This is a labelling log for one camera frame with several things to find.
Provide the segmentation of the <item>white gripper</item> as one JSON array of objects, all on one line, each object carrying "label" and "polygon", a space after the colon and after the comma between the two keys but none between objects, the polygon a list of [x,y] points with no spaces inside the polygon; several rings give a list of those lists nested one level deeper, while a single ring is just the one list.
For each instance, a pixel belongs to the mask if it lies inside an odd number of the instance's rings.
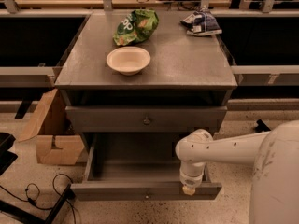
[{"label": "white gripper", "polygon": [[203,180],[206,164],[204,162],[189,163],[183,161],[179,169],[179,178],[184,185],[182,191],[184,194],[193,196],[195,189],[198,188]]}]

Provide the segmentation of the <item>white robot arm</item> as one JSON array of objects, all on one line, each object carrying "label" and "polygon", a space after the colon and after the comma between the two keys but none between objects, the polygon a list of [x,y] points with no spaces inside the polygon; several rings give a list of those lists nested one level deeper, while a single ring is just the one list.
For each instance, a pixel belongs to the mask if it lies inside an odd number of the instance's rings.
[{"label": "white robot arm", "polygon": [[299,121],[215,140],[199,129],[176,144],[182,190],[193,195],[208,161],[253,167],[249,224],[299,224]]}]

